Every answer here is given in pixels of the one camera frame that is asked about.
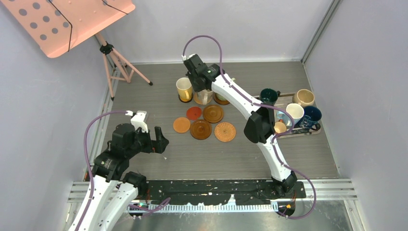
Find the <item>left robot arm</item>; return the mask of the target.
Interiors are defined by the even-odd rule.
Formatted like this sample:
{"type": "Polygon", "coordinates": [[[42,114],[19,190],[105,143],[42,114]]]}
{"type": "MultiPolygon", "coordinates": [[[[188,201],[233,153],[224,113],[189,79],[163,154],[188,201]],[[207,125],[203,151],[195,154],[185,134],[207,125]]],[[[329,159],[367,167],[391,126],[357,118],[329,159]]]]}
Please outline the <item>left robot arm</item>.
{"type": "Polygon", "coordinates": [[[150,132],[130,123],[120,124],[112,133],[108,147],[95,159],[90,184],[84,201],[72,222],[71,231],[110,231],[134,199],[147,195],[144,175],[126,172],[138,153],[161,154],[169,145],[161,127],[155,127],[155,140],[150,132]]]}

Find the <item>brown wooden coaster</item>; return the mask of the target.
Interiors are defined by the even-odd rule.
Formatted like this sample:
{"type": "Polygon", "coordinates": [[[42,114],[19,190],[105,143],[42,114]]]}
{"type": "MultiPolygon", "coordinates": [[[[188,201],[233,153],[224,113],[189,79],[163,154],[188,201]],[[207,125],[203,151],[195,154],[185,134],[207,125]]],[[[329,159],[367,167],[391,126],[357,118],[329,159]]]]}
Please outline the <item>brown wooden coaster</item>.
{"type": "Polygon", "coordinates": [[[203,110],[203,118],[209,123],[218,123],[224,117],[223,109],[218,105],[208,105],[203,110]]]}

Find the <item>yellow cup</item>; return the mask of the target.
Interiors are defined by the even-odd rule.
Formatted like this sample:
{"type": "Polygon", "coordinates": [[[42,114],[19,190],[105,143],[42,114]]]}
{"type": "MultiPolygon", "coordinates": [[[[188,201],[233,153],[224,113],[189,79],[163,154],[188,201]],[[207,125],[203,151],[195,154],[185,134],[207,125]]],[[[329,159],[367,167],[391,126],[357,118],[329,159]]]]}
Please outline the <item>yellow cup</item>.
{"type": "Polygon", "coordinates": [[[192,96],[192,85],[190,80],[187,77],[179,78],[176,81],[176,87],[178,91],[178,95],[189,97],[192,96]]]}

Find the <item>red round coaster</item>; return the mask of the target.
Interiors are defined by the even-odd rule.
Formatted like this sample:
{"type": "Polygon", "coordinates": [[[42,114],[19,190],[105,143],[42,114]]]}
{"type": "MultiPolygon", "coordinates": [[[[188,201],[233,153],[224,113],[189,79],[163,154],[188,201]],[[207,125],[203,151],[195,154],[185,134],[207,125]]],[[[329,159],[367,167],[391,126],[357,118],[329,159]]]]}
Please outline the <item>red round coaster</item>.
{"type": "Polygon", "coordinates": [[[186,112],[186,117],[191,121],[195,121],[199,119],[201,115],[202,115],[202,109],[198,106],[190,107],[186,112]]]}

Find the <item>woven rattan coaster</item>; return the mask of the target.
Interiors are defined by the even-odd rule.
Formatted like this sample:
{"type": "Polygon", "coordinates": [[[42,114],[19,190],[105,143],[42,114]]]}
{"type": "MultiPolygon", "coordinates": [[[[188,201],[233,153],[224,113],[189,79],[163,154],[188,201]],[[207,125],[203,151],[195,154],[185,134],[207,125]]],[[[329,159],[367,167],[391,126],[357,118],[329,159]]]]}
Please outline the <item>woven rattan coaster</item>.
{"type": "Polygon", "coordinates": [[[230,142],[236,136],[236,129],[231,123],[222,122],[216,125],[214,135],[221,142],[230,142]]]}
{"type": "Polygon", "coordinates": [[[194,99],[194,101],[195,101],[197,104],[207,105],[207,104],[209,104],[209,103],[212,101],[213,96],[212,96],[212,95],[209,96],[209,97],[207,98],[207,100],[203,103],[203,102],[199,99],[198,93],[195,92],[195,93],[194,93],[194,96],[193,96],[193,99],[194,99]]]}

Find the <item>cream mug tall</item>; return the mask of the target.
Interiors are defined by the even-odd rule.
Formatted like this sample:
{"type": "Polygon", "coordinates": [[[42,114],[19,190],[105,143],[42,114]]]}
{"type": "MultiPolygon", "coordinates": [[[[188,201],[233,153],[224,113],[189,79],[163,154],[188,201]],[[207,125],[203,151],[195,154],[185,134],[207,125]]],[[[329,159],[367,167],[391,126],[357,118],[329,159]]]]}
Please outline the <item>cream mug tall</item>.
{"type": "Polygon", "coordinates": [[[212,90],[202,90],[197,93],[197,103],[201,105],[207,105],[209,102],[211,102],[213,98],[213,91],[212,90]]]}

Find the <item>light orange wooden coaster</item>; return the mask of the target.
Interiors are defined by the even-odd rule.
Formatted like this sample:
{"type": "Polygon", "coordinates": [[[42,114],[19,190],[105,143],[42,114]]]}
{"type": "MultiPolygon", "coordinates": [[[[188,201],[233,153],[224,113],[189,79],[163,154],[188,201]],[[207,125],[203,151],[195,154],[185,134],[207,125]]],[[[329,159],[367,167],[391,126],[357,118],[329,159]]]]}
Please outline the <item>light orange wooden coaster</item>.
{"type": "Polygon", "coordinates": [[[190,129],[191,122],[186,117],[178,117],[173,122],[173,129],[177,133],[185,133],[190,129]]]}

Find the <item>light green mug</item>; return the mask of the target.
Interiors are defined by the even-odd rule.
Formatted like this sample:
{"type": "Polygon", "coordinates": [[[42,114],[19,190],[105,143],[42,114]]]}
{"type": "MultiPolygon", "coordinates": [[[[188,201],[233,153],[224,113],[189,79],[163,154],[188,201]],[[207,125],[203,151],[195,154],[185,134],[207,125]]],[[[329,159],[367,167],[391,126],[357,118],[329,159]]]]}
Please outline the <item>light green mug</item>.
{"type": "Polygon", "coordinates": [[[226,98],[224,96],[222,96],[221,94],[216,93],[216,96],[221,101],[227,101],[226,98]]]}

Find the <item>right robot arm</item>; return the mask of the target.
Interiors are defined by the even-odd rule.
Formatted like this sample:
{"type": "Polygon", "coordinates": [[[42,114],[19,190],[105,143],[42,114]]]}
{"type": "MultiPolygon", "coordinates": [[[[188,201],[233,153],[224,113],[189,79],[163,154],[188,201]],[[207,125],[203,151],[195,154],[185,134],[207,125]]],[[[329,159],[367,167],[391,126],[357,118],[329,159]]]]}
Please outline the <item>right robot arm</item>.
{"type": "Polygon", "coordinates": [[[211,90],[223,96],[246,119],[244,134],[261,150],[271,172],[275,193],[288,197],[297,182],[295,172],[284,159],[274,130],[275,114],[271,104],[262,102],[239,87],[217,64],[208,66],[197,54],[182,56],[193,89],[211,90]]]}

